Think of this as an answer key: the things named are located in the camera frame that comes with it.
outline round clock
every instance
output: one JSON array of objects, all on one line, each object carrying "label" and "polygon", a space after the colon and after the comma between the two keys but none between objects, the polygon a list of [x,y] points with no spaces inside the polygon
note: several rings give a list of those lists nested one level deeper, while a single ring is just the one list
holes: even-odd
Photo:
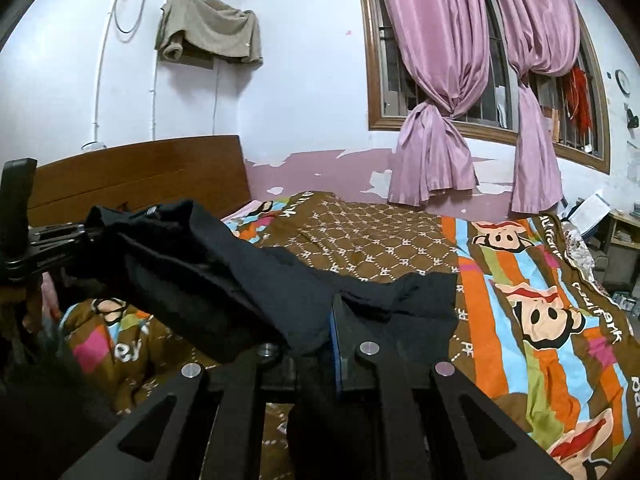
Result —
[{"label": "round clock", "polygon": [[616,80],[618,82],[618,86],[622,90],[622,93],[626,96],[631,95],[631,83],[622,70],[616,70]]}]

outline wall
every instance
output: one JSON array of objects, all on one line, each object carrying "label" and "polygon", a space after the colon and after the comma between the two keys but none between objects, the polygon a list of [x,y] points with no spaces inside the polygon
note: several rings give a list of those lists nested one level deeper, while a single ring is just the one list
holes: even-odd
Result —
[{"label": "wall", "polygon": [[[640,200],[626,179],[625,99],[614,75],[625,70],[639,88],[640,67],[596,0],[576,0],[603,71],[609,106],[611,175],[559,159],[570,203],[603,189],[612,206]],[[262,25],[264,66],[241,77],[250,82],[239,101],[239,131],[252,191],[258,198],[309,188],[348,200],[383,200],[395,132],[369,132],[364,31],[360,0],[244,0]],[[640,110],[640,93],[628,100]],[[481,181],[471,194],[432,199],[428,210],[469,219],[509,213],[514,147],[467,139]]]},{"label": "wall", "polygon": [[[132,37],[111,23],[104,53],[98,140],[107,146],[152,139],[156,30],[166,0],[147,0]],[[241,0],[223,0],[239,6]],[[120,0],[128,30],[141,0]],[[113,0],[36,0],[0,52],[0,157],[41,164],[80,152],[94,135],[95,75]],[[158,65],[156,138],[236,133],[236,70]]]}]

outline silver screw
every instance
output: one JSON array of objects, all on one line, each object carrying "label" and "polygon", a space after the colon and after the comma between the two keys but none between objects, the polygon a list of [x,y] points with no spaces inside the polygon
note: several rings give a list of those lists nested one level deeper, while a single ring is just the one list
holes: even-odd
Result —
[{"label": "silver screw", "polygon": [[271,357],[278,351],[278,346],[274,343],[264,343],[258,346],[258,355],[260,357]]},{"label": "silver screw", "polygon": [[360,345],[360,351],[364,355],[375,355],[380,352],[380,346],[378,343],[374,343],[373,341],[365,341]]},{"label": "silver screw", "polygon": [[452,376],[456,371],[456,367],[451,363],[447,363],[446,361],[441,361],[436,364],[436,371],[443,377]]},{"label": "silver screw", "polygon": [[202,369],[200,368],[199,364],[188,363],[182,367],[182,374],[189,379],[193,379],[194,377],[200,375],[201,370]]}]

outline white wall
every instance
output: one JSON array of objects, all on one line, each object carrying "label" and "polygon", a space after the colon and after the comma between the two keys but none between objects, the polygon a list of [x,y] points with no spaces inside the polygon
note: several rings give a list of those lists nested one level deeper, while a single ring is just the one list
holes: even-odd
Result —
[{"label": "white wall", "polygon": [[[640,67],[596,0],[577,0],[590,30],[606,86],[611,175],[559,159],[565,196],[573,203],[604,189],[612,206],[640,200],[626,179],[626,115],[615,79],[621,68],[638,89],[629,104],[640,113]],[[244,0],[260,17],[264,67],[241,93],[239,131],[246,158],[277,165],[313,150],[360,151],[395,147],[393,132],[369,132],[364,30],[360,0]],[[488,182],[513,178],[514,147],[467,139],[473,156],[500,160]]]},{"label": "white wall", "polygon": [[[141,0],[120,0],[128,30]],[[241,0],[223,0],[239,6]],[[0,52],[0,158],[33,156],[41,164],[80,152],[93,140],[95,74],[113,0],[36,0]],[[98,140],[107,146],[152,139],[156,30],[165,0],[147,0],[129,39],[113,23],[104,53]],[[237,132],[236,70],[158,66],[156,137]]]}]

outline white paper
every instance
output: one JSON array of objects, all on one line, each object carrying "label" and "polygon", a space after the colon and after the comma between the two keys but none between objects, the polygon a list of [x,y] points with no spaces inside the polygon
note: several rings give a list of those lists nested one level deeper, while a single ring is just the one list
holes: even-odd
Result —
[{"label": "white paper", "polygon": [[596,227],[598,222],[609,214],[609,211],[611,211],[610,205],[596,193],[582,202],[568,220],[576,226],[580,234],[586,234]]}]

